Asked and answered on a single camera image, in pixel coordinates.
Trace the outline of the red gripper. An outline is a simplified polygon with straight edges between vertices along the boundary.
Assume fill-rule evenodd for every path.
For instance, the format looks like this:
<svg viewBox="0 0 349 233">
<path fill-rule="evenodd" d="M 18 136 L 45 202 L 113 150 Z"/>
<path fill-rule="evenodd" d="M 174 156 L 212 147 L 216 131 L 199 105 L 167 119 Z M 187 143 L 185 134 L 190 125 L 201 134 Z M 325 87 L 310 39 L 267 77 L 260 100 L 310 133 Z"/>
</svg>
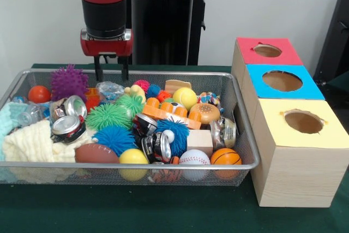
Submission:
<svg viewBox="0 0 349 233">
<path fill-rule="evenodd" d="M 94 69 L 97 81 L 103 80 L 103 69 L 100 65 L 101 55 L 116 55 L 119 57 L 119 64 L 122 65 L 122 79 L 129 79 L 129 58 L 133 51 L 133 32 L 126 29 L 125 32 L 116 38 L 98 39 L 83 28 L 80 33 L 80 43 L 83 53 L 86 56 L 94 56 Z"/>
</svg>

